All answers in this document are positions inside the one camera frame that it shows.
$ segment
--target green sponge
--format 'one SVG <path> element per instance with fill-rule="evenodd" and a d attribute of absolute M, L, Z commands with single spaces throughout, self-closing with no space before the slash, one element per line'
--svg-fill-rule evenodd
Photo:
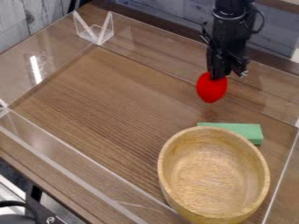
<path fill-rule="evenodd" d="M 260 145 L 264 139 L 258 124 L 198 122 L 197 126 L 210 126 L 232 130 L 233 132 L 238 133 L 252 144 Z"/>

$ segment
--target wooden table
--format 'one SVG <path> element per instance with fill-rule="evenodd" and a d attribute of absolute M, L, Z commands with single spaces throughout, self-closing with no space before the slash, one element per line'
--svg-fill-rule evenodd
<path fill-rule="evenodd" d="M 93 4 L 85 5 L 80 13 L 92 24 L 102 22 L 106 14 Z M 50 46 L 57 47 L 60 43 L 61 49 L 56 50 L 61 54 L 54 55 L 52 66 L 62 66 L 10 105 L 18 115 L 69 144 L 80 154 L 68 150 L 68 146 L 54 142 L 33 126 L 17 122 L 18 137 L 25 138 L 41 154 L 62 167 L 45 163 L 38 155 L 3 134 L 0 134 L 1 159 L 85 221 L 134 223 L 94 196 L 94 189 L 108 192 L 110 188 L 110 195 L 125 191 L 101 182 L 109 177 L 102 177 L 97 164 L 164 203 L 156 177 L 156 159 L 166 139 L 197 122 L 260 123 L 265 139 L 258 149 L 268 163 L 272 185 L 262 206 L 244 223 L 262 222 L 273 194 L 273 212 L 265 223 L 292 223 L 299 211 L 294 167 L 299 150 L 297 143 L 294 146 L 297 77 L 252 62 L 250 75 L 244 80 L 230 77 L 225 98 L 212 105 L 204 104 L 193 89 L 193 82 L 205 69 L 204 46 L 150 26 L 129 22 L 124 17 L 114 16 L 114 19 L 116 36 L 102 47 L 88 45 L 82 40 L 78 42 L 76 37 L 73 49 L 84 49 L 80 54 L 70 53 L 73 49 L 62 44 L 68 40 L 60 35 L 62 32 L 72 35 L 69 17 L 33 37 L 42 43 L 46 34 L 45 42 Z M 13 55 L 22 49 L 30 49 L 32 44 L 28 40 L 1 55 L 1 67 L 6 63 L 14 64 Z M 70 54 L 74 58 L 64 63 L 64 58 Z M 13 72 L 11 68 L 5 70 L 6 74 L 13 75 Z M 276 183 L 292 147 L 292 162 L 276 193 Z M 128 201 L 137 204 L 133 195 L 124 193 L 122 196 L 126 201 L 120 201 L 121 205 Z"/>

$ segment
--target red ball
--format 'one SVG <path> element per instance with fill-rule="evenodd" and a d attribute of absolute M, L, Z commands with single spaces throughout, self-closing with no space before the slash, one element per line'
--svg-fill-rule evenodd
<path fill-rule="evenodd" d="M 217 101 L 225 94 L 228 88 L 228 78 L 224 77 L 218 80 L 210 80 L 210 73 L 204 73 L 196 83 L 196 91 L 198 97 L 205 102 Z"/>

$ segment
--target acrylic bracket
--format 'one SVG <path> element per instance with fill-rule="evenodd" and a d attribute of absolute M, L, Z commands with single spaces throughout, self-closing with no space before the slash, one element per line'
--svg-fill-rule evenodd
<path fill-rule="evenodd" d="M 96 24 L 88 26 L 76 11 L 73 11 L 72 15 L 78 36 L 94 45 L 101 46 L 114 35 L 112 13 L 106 14 L 102 26 Z"/>

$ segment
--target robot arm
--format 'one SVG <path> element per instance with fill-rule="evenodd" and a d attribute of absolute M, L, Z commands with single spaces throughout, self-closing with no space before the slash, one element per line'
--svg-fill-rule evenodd
<path fill-rule="evenodd" d="M 230 71 L 244 77 L 248 74 L 246 42 L 264 26 L 264 16 L 253 5 L 254 0 L 216 0 L 212 10 L 213 25 L 208 34 L 201 26 L 201 38 L 208 45 L 206 66 L 210 80 L 218 80 Z M 262 22 L 253 30 L 257 14 Z"/>

